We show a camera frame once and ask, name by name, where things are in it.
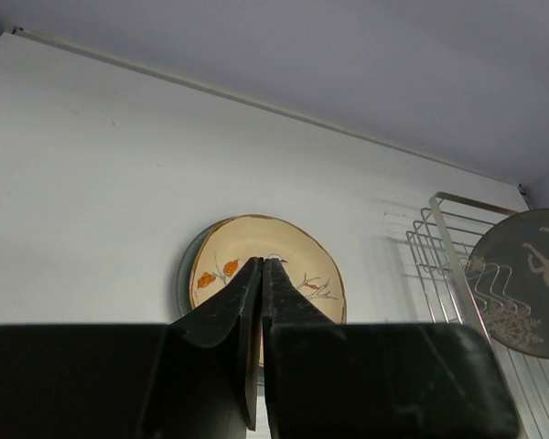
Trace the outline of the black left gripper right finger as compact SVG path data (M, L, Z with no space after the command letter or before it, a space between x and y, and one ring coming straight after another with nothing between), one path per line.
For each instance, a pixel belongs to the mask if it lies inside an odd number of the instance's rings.
M263 268L264 397L274 438L516 438L490 343L448 323L333 323Z

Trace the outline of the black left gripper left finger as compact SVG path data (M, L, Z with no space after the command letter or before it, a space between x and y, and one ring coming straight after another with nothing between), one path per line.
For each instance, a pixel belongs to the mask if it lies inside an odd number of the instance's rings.
M0 438L243 438L263 268L171 324L0 325Z

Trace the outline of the teal blue plate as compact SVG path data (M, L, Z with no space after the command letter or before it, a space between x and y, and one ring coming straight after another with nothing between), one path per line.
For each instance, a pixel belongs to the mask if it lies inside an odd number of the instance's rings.
M207 236L213 230L213 226L201 231L184 250L180 259L175 282L178 312L183 316L191 311L189 295L189 279L195 258Z

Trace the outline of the beige bird plate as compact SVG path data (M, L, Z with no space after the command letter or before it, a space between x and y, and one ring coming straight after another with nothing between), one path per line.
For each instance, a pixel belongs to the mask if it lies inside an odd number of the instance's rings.
M218 293L251 257L277 259L292 285L335 323L347 320L339 267L327 250L296 225L265 215L221 220L201 245L190 279L191 310Z

